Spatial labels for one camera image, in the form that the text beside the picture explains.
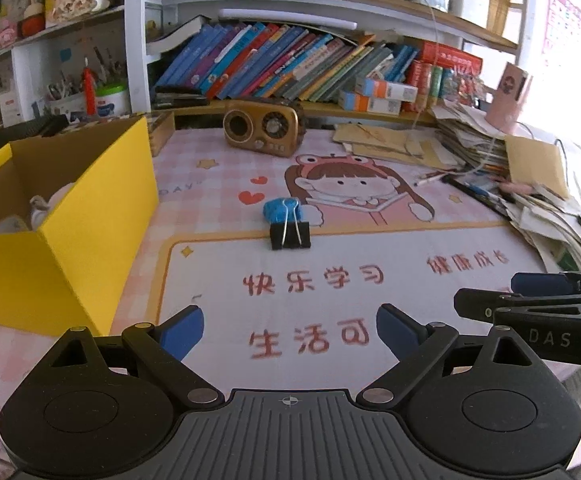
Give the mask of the brown kraft envelope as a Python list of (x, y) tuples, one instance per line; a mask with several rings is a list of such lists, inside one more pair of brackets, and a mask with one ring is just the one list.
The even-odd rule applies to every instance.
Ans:
[(569, 197), (562, 156), (556, 145), (525, 136), (506, 136), (504, 144), (514, 183), (541, 185), (560, 198)]

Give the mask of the white bookshelf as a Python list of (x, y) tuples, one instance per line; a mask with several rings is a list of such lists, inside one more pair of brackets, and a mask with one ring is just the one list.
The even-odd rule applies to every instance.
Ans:
[(124, 0), (122, 6), (92, 15), (92, 21), (123, 21), (130, 105), (135, 113), (150, 109), (147, 67), (157, 62), (146, 52), (145, 23), (178, 23), (206, 18), (277, 20), (321, 25), (340, 32), (381, 32), (422, 39), (461, 48), (464, 44), (518, 55), (519, 44), (469, 21), (408, 0)]

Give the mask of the pink cartoon desk mat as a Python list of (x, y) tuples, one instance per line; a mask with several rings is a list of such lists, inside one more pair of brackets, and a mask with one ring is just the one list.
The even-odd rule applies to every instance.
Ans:
[[(507, 290), (545, 267), (475, 200), (441, 183), (413, 190), (417, 168), (350, 156), (322, 131), (293, 160), (181, 131), (153, 167), (158, 204), (108, 334), (198, 304), (205, 335), (187, 364), (223, 390), (358, 390), (391, 364), (373, 322), (384, 302), (480, 334), (453, 311), (455, 292)], [(287, 197), (308, 249), (271, 248), (263, 205)], [(57, 337), (0, 325), (0, 408)]]

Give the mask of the green lid white tub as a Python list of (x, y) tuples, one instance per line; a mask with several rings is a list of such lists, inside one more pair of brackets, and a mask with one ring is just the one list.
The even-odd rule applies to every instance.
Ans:
[(127, 84), (117, 82), (98, 87), (95, 91), (95, 104), (100, 118), (128, 115), (131, 106)]

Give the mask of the flat cardboard pieces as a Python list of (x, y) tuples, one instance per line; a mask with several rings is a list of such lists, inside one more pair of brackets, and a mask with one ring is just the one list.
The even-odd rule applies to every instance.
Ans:
[(464, 165), (439, 141), (433, 129), (389, 129), (360, 124), (337, 125), (333, 141), (353, 155), (452, 170)]

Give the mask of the pink paper cup holder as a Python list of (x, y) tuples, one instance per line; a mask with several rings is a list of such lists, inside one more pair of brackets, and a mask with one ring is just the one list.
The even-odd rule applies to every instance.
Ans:
[(503, 133), (513, 134), (532, 81), (530, 73), (507, 63), (487, 110), (486, 122)]

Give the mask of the brown retro radio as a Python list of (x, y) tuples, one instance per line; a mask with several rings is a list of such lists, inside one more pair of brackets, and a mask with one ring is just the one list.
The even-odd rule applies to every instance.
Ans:
[(233, 148), (286, 158), (297, 152), (307, 129), (304, 109), (284, 99), (232, 100), (222, 125)]

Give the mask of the red bottle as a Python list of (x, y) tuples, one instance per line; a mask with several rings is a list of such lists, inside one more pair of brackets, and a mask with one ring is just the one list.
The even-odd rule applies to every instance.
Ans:
[(84, 59), (84, 67), (82, 70), (82, 84), (85, 102), (85, 113), (89, 116), (96, 115), (96, 81), (94, 73), (90, 69), (89, 59)]

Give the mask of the pink plush toy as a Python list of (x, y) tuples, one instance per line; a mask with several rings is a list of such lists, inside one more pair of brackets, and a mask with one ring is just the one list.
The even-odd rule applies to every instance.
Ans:
[(55, 192), (49, 200), (44, 200), (41, 195), (35, 195), (31, 200), (29, 219), (25, 220), (18, 214), (11, 214), (0, 220), (0, 234), (14, 234), (20, 232), (35, 231), (55, 209), (59, 202), (74, 187), (70, 182)]

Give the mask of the row of leaning books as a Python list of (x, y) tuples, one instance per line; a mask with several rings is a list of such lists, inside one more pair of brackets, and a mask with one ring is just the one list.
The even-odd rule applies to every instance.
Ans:
[(402, 84), (420, 49), (317, 26), (198, 16), (147, 52), (168, 62), (152, 104), (177, 107), (244, 98), (335, 103), (372, 84)]

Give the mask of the black binder clip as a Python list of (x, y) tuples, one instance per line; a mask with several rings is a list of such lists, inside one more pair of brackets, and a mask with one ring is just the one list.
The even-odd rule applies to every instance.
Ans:
[(269, 237), (273, 250), (308, 249), (311, 247), (310, 224), (301, 222), (286, 222), (270, 224)]

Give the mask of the messy paper stack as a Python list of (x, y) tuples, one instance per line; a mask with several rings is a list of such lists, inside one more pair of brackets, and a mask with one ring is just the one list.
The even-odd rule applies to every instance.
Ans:
[[(464, 165), (443, 181), (472, 195), (511, 223), (512, 228), (536, 249), (545, 268), (581, 271), (581, 147), (552, 140), (541, 130), (517, 124), (513, 134), (486, 122), (486, 114), (459, 103), (432, 108), (444, 148)], [(541, 185), (514, 183), (504, 139), (525, 136), (556, 145), (562, 156), (569, 197), (560, 198)]]

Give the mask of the blue object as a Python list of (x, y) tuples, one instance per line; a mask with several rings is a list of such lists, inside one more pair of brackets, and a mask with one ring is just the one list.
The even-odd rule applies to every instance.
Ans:
[(304, 220), (300, 201), (295, 197), (274, 198), (263, 205), (263, 217), (270, 224)]

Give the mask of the orange white medicine boxes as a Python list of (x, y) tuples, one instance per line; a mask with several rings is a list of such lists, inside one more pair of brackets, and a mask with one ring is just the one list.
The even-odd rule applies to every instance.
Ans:
[(337, 104), (349, 112), (398, 116), (403, 104), (417, 99), (417, 87), (371, 78), (357, 78), (353, 91), (339, 92)]

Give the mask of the checkered wooden chess box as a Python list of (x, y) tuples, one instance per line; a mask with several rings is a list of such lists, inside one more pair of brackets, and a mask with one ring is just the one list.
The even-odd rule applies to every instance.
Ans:
[(146, 113), (148, 140), (153, 157), (157, 157), (176, 131), (176, 121), (172, 112)]

